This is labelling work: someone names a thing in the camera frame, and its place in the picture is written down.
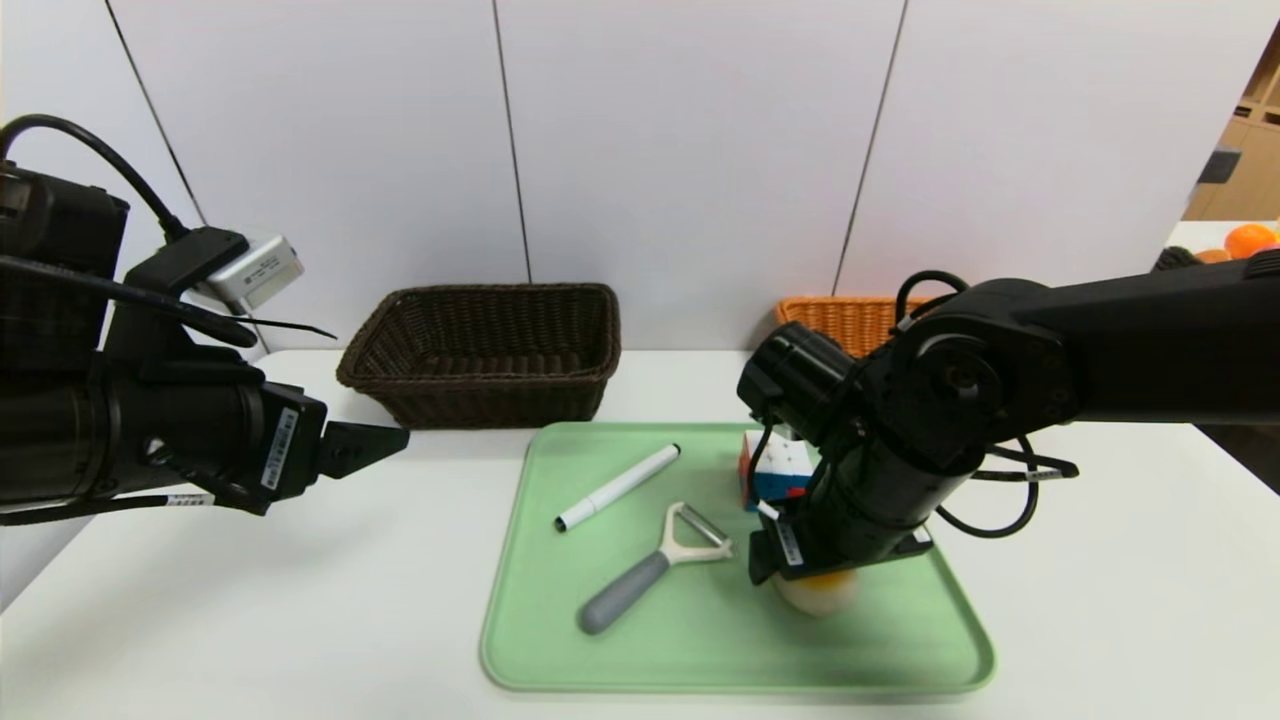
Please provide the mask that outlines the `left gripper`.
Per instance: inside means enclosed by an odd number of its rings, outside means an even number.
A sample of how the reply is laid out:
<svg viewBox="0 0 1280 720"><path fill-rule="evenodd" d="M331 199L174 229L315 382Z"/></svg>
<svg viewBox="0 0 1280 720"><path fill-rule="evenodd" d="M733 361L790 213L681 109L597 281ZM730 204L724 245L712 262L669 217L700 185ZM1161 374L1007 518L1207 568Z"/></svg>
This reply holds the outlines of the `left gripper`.
<svg viewBox="0 0 1280 720"><path fill-rule="evenodd" d="M239 388L223 409L201 407L192 421L148 436L143 464L198 487L212 506L262 516L302 495L317 474L342 479L410 443L404 428L325 421L325 404L268 380Z"/></svg>

